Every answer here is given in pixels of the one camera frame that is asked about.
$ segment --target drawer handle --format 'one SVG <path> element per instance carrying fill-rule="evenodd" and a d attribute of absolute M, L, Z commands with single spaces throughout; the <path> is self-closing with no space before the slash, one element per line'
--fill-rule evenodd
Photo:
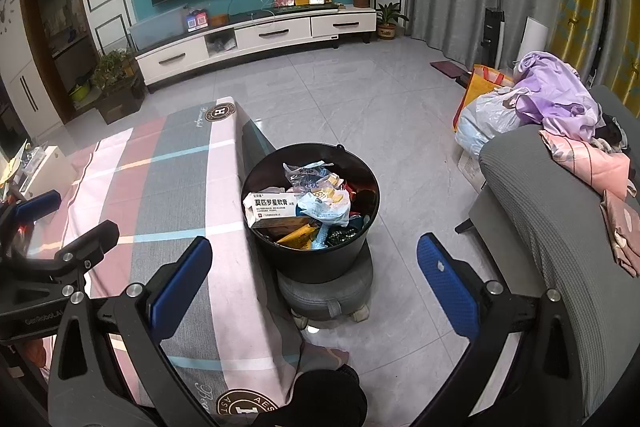
<path fill-rule="evenodd" d="M 24 89 L 25 95 L 27 95 L 27 100 L 29 100 L 33 112 L 37 112 L 38 106 L 36 105 L 36 101 L 33 99 L 33 95 L 31 94 L 31 90 L 27 85 L 27 81 L 24 79 L 24 75 L 20 77 L 20 83 L 22 84 L 22 89 Z"/>
<path fill-rule="evenodd" d="M 284 35 L 285 33 L 289 33 L 289 30 L 280 30 L 277 32 L 269 32 L 269 33 L 258 33 L 259 37 L 271 37 L 273 35 Z"/>
<path fill-rule="evenodd" d="M 175 62 L 176 60 L 180 60 L 187 56 L 187 53 L 181 53 L 180 55 L 175 55 L 175 57 L 166 58 L 165 60 L 160 60 L 158 64 L 168 64 L 169 62 Z"/>

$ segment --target gray leather stool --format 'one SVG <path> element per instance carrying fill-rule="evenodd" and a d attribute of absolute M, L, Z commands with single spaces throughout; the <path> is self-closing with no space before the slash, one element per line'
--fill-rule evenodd
<path fill-rule="evenodd" d="M 278 286 L 301 330 L 306 328 L 309 319 L 328 321 L 339 315 L 351 315 L 354 321 L 360 322 L 369 318 L 366 302 L 372 282 L 373 263 L 367 241 L 353 266 L 338 279 L 307 284 L 288 279 L 278 272 Z"/>

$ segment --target green bowl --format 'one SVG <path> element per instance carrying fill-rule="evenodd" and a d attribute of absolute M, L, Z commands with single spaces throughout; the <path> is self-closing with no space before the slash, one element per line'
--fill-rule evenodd
<path fill-rule="evenodd" d="M 69 93 L 69 96 L 73 102 L 80 102 L 81 100 L 84 100 L 90 91 L 91 87 L 89 86 L 89 83 L 85 82 L 82 86 L 76 85 L 76 87 L 74 87 L 74 89 Z"/>

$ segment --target black bucket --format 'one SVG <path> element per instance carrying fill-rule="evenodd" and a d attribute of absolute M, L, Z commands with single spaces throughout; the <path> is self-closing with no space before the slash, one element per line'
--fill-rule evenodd
<path fill-rule="evenodd" d="M 270 241 L 260 233 L 260 229 L 251 229 L 258 249 L 273 267 L 289 279 L 310 284 L 338 279 L 350 269 L 360 253 L 380 206 L 380 189 L 371 169 L 342 145 L 299 143 L 278 149 L 263 158 L 242 186 L 242 200 L 249 192 L 260 192 L 267 187 L 289 188 L 291 184 L 285 176 L 283 163 L 301 167 L 320 160 L 334 164 L 327 168 L 347 181 L 356 192 L 351 210 L 370 217 L 360 233 L 337 247 L 297 250 Z"/>

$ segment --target pink pillow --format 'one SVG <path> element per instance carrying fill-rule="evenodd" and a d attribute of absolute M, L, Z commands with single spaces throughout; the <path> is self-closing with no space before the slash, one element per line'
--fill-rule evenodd
<path fill-rule="evenodd" d="M 569 172 L 593 187 L 598 194 L 608 190 L 622 201 L 626 199 L 629 158 L 626 154 L 607 154 L 587 142 L 540 131 L 551 158 Z"/>

